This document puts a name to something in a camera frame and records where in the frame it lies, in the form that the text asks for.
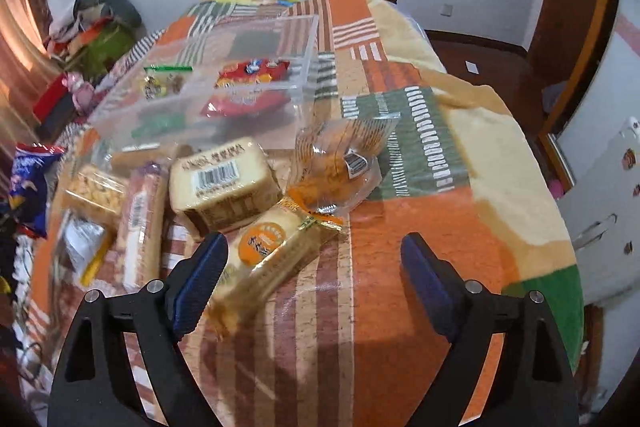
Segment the orange-label long cake pack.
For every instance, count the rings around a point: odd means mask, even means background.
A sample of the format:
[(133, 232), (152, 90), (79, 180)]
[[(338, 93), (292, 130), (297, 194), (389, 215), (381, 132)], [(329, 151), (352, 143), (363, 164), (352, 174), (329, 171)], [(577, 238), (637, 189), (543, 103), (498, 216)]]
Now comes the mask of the orange-label long cake pack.
[(216, 337), (234, 335), (342, 228), (342, 219), (310, 212), (285, 197), (239, 231), (207, 306)]

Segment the blue biscuit snack bag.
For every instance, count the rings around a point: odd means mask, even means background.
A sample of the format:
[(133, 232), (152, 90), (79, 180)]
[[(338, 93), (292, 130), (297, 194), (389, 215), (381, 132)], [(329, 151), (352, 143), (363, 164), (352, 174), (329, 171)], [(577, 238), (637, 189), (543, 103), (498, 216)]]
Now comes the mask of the blue biscuit snack bag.
[(65, 148), (58, 145), (15, 145), (9, 207), (15, 221), (37, 237), (47, 236), (47, 175), (64, 153)]

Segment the clear orange bun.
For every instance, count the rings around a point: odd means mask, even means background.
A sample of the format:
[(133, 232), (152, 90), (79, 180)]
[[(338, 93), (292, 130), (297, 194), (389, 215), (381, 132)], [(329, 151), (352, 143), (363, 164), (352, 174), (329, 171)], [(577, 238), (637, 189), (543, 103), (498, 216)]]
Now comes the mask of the clear orange bun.
[(300, 130), (286, 195), (316, 215), (341, 217), (381, 183), (378, 155), (400, 121), (398, 113), (341, 118)]

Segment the white suitcase with stickers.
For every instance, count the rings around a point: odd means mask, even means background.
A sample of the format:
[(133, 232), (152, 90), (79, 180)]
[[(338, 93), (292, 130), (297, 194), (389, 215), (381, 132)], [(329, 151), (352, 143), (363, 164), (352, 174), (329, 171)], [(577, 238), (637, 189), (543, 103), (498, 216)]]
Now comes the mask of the white suitcase with stickers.
[(558, 200), (586, 305), (639, 283), (639, 172), (639, 121), (631, 117)]

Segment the long wrapped bread roll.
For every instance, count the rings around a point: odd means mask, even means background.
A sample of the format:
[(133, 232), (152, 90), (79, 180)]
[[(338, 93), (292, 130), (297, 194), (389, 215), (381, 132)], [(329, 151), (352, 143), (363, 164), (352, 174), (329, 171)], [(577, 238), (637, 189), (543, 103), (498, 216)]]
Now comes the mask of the long wrapped bread roll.
[(160, 276), (167, 190), (168, 171), (159, 162), (131, 173), (116, 239), (117, 273), (127, 293)]

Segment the peanut snack clear pack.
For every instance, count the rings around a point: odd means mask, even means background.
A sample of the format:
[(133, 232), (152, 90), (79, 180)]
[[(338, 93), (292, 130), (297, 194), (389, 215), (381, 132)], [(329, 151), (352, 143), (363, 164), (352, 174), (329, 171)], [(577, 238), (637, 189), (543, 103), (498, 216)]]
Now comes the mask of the peanut snack clear pack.
[(96, 166), (82, 166), (65, 191), (66, 206), (78, 217), (115, 230), (118, 227), (128, 181)]

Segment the barcode bread loaf pack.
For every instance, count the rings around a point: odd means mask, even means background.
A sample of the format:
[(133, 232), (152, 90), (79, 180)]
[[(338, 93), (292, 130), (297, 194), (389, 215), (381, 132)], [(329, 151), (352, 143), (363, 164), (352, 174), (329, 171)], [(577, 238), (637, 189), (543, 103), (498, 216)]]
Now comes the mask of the barcode bread loaf pack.
[(196, 237), (242, 227), (280, 197), (267, 155), (249, 136), (180, 158), (170, 169), (170, 207)]

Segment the red and black box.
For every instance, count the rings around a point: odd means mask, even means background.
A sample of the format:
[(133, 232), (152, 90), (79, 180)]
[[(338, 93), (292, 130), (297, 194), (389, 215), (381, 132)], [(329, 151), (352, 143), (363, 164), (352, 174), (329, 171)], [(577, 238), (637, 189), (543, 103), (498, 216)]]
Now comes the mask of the red and black box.
[(67, 72), (62, 72), (32, 106), (38, 121), (36, 135), (41, 142), (52, 143), (78, 116), (67, 80)]

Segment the pink plush toy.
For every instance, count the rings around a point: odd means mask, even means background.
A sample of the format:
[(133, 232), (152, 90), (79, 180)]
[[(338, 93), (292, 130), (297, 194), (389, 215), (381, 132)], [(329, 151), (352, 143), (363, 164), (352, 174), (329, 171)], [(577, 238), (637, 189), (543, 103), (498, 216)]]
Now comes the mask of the pink plush toy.
[(80, 115), (88, 116), (96, 107), (96, 90), (80, 72), (64, 72), (64, 87), (72, 97), (73, 106)]

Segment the green-edged clear snack bag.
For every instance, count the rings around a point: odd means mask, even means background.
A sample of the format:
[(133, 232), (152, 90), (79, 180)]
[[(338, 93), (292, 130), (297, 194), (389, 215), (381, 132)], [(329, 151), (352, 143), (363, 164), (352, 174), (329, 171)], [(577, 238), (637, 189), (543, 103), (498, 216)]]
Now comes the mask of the green-edged clear snack bag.
[(189, 65), (154, 64), (143, 67), (140, 89), (145, 106), (138, 113), (138, 125), (131, 131), (135, 140), (181, 131), (186, 127), (183, 101), (177, 98), (190, 79), (193, 67)]

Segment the striped brown curtain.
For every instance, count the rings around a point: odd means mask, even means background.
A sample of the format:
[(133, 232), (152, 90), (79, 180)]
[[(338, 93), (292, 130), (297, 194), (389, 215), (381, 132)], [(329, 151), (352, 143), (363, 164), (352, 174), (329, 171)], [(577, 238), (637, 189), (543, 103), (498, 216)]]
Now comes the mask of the striped brown curtain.
[(32, 108), (61, 72), (46, 46), (48, 0), (1, 0), (1, 191), (8, 191), (15, 144), (39, 140)]

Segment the red snack bag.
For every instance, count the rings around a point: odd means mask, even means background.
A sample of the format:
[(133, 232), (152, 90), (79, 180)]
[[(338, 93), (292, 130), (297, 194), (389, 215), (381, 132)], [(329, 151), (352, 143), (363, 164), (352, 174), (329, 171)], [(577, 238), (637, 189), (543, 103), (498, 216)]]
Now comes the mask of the red snack bag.
[(291, 62), (282, 58), (252, 58), (224, 66), (200, 115), (205, 118), (256, 116), (291, 101), (281, 83)]

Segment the clear plastic storage box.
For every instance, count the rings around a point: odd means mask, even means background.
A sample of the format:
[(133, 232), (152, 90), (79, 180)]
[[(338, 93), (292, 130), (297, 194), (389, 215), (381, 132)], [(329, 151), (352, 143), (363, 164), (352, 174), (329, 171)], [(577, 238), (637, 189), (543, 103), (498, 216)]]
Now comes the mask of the clear plastic storage box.
[(240, 136), (289, 150), (314, 105), (318, 18), (220, 24), (157, 43), (115, 83), (89, 122), (112, 147), (213, 146)]

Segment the brown wooden door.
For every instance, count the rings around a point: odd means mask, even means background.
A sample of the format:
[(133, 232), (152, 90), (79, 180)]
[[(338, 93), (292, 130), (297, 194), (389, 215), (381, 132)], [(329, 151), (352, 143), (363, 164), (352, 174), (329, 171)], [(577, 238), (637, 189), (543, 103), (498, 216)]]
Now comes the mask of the brown wooden door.
[(613, 29), (617, 0), (542, 0), (528, 51), (535, 76), (563, 86), (542, 125), (541, 138), (559, 133), (587, 93)]

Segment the pile of clothes and bags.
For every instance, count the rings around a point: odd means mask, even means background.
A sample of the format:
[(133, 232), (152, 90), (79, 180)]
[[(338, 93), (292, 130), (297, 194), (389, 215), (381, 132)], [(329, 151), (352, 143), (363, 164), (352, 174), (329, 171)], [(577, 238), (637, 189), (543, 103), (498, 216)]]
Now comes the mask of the pile of clothes and bags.
[(65, 72), (92, 79), (106, 75), (144, 31), (143, 18), (130, 0), (74, 0), (51, 23), (43, 44)]

